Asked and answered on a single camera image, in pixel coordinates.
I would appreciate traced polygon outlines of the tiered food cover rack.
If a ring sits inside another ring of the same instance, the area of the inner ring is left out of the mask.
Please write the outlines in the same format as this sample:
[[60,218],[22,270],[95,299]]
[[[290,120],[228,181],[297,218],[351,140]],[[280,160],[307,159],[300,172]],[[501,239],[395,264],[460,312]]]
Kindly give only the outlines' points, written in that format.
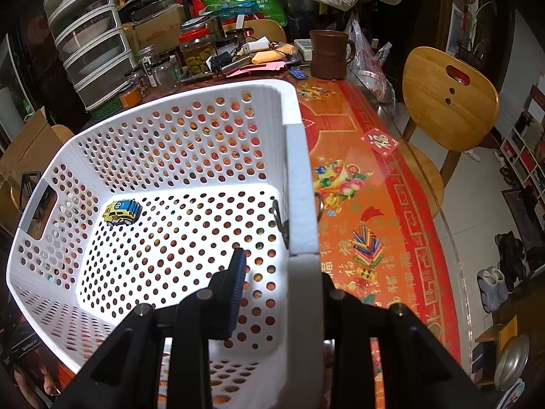
[[136,66],[114,0],[43,0],[54,46],[88,111],[127,83]]

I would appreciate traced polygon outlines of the metal binder clip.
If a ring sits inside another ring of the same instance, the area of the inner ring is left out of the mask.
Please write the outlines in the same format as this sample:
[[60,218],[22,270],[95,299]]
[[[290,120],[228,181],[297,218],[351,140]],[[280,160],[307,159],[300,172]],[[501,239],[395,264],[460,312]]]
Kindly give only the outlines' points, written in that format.
[[[322,195],[318,192],[314,193],[314,198],[315,198],[315,206],[317,207],[316,219],[317,219],[317,222],[319,222],[323,215],[324,202],[323,202]],[[271,213],[272,213],[272,216],[274,217],[276,227],[283,237],[285,247],[289,248],[289,220],[282,221],[282,218],[280,215],[279,202],[276,198],[274,198],[274,200],[272,201]]]

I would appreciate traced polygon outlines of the empty glass jar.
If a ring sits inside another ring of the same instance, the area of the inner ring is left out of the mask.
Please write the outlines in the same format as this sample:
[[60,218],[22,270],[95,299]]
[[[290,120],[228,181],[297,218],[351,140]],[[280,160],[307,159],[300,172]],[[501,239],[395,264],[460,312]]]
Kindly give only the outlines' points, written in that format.
[[178,89],[178,77],[175,70],[176,66],[169,58],[158,61],[152,67],[157,86],[165,95],[172,94]]

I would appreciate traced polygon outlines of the red patterned tablecloth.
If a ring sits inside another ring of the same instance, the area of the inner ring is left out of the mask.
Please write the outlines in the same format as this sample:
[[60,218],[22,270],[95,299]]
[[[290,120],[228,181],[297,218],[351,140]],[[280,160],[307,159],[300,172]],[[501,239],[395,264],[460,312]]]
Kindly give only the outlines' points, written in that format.
[[[280,340],[281,265],[287,248],[271,205],[279,202],[289,238],[317,242],[319,259],[297,295],[316,308],[318,273],[371,306],[407,305],[454,357],[460,334],[439,227],[409,164],[406,144],[349,82],[282,75],[288,111],[305,137],[288,144],[274,131],[279,99],[257,80],[228,97],[226,86],[162,98],[149,122],[157,178],[181,197],[151,201],[148,233],[161,249],[150,266],[157,284],[180,297],[222,270],[236,247],[248,258],[234,335],[213,344],[213,406],[274,406],[277,372],[268,357]],[[317,222],[314,193],[324,211]]]

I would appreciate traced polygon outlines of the green woven basket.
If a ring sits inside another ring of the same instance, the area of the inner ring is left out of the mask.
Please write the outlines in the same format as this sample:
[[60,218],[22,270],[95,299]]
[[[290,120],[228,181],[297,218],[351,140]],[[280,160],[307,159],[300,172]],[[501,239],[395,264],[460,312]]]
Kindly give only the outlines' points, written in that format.
[[107,118],[114,113],[117,113],[123,108],[123,104],[118,95],[111,97],[106,100],[104,103],[98,105],[94,109],[90,110],[90,115],[92,119],[102,120]]

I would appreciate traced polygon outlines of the red lid pickle jar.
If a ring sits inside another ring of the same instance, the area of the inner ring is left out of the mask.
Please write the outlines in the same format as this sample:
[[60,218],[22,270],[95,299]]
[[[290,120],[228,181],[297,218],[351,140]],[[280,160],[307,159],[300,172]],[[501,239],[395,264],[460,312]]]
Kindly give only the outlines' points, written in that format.
[[179,37],[180,50],[191,77],[210,73],[212,57],[216,55],[214,35],[206,27],[182,31]]

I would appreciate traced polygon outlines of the grey slippers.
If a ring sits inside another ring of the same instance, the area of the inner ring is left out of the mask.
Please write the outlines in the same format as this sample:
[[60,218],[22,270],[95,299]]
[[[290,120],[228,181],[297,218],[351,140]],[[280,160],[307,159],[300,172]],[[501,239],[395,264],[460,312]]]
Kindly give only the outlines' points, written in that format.
[[483,309],[487,313],[497,311],[509,298],[505,276],[495,267],[481,270],[477,282]]

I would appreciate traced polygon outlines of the white perforated plastic basket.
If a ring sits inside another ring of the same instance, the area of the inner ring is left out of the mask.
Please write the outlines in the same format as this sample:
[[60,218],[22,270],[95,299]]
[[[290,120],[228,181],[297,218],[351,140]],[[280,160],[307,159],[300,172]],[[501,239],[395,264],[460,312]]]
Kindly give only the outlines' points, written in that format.
[[175,305],[242,249],[233,335],[210,344],[213,404],[315,408],[322,392],[319,233],[293,84],[185,91],[70,138],[15,233],[6,283],[79,371],[138,305]]

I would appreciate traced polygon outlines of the brown ceramic mug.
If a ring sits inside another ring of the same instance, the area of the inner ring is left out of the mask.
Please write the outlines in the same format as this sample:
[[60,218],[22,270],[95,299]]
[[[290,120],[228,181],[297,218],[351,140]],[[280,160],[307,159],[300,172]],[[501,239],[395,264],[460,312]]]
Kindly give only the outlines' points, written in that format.
[[314,30],[310,33],[314,78],[339,80],[346,77],[347,66],[356,55],[355,43],[341,31]]

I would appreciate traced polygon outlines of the wooden chair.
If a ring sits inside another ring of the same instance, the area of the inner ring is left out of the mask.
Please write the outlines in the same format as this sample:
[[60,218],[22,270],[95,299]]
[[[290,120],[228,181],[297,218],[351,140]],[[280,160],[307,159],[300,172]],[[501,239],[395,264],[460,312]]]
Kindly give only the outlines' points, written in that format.
[[[420,46],[406,59],[402,95],[408,113],[404,152],[414,158],[409,168],[424,191],[431,215],[436,216],[462,154],[478,147],[492,130],[499,111],[498,92],[467,63]],[[410,143],[417,129],[447,151],[441,167]]]

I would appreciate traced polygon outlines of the yellow toy car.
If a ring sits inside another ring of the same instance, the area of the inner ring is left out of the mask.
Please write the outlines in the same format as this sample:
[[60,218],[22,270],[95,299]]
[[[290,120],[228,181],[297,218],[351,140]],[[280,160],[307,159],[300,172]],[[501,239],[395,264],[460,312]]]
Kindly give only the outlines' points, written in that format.
[[135,199],[116,200],[104,210],[103,219],[110,226],[130,225],[139,219],[142,207]]

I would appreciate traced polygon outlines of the cardboard box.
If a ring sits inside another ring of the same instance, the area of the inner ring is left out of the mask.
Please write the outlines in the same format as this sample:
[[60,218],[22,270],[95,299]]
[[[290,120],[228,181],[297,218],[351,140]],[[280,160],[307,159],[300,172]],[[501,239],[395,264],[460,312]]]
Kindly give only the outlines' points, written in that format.
[[43,109],[25,124],[1,159],[1,176],[16,184],[26,172],[43,172],[63,146],[49,125]]

